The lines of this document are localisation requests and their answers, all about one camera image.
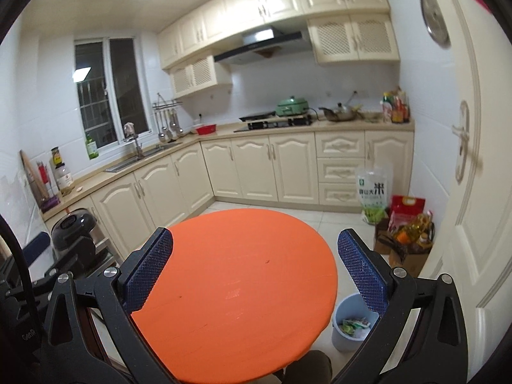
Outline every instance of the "light blue trash bin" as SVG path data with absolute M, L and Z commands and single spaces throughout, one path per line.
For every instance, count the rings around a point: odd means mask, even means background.
M 345 335 L 338 326 L 343 319 L 362 319 L 365 318 L 370 322 L 370 328 L 373 328 L 375 322 L 379 318 L 378 313 L 372 312 L 366 306 L 363 298 L 359 293 L 351 294 L 345 297 L 336 306 L 336 310 L 332 316 L 332 345 L 340 352 L 356 351 L 363 343 L 364 339 L 352 338 Z

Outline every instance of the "red plastic basket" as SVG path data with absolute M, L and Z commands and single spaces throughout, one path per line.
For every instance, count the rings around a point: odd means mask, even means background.
M 197 134 L 200 136 L 206 136 L 207 134 L 212 134 L 217 130 L 217 124 L 211 125 L 203 125 L 202 127 L 196 128 Z

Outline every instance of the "sink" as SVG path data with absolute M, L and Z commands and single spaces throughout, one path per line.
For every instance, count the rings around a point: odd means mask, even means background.
M 167 143 L 167 144 L 163 144 L 163 145 L 158 145 L 156 147 L 153 147 L 151 150 L 145 151 L 144 157 L 142 157 L 142 158 L 139 158 L 137 156 L 130 157 L 129 159 L 126 159 L 125 161 L 123 161 L 121 163 L 118 163 L 112 167 L 109 167 L 108 169 L 105 169 L 104 172 L 107 172 L 107 173 L 120 172 L 121 170 L 126 169 L 127 167 L 131 166 L 132 164 L 135 164 L 137 162 L 140 162 L 141 160 L 147 159 L 148 157 L 157 155 L 158 153 L 165 151 L 168 148 L 176 147 L 180 144 L 181 143 Z

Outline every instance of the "table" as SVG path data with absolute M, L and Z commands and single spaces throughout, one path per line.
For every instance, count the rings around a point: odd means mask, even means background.
M 132 319 L 180 381 L 255 380 L 301 358 L 329 324 L 336 264 L 306 223 L 232 209 L 170 231 L 171 258 Z

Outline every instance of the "window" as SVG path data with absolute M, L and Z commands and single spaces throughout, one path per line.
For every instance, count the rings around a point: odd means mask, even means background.
M 128 122 L 138 134 L 149 131 L 133 39 L 78 43 L 75 64 L 84 130 L 98 148 L 124 140 L 122 128 Z

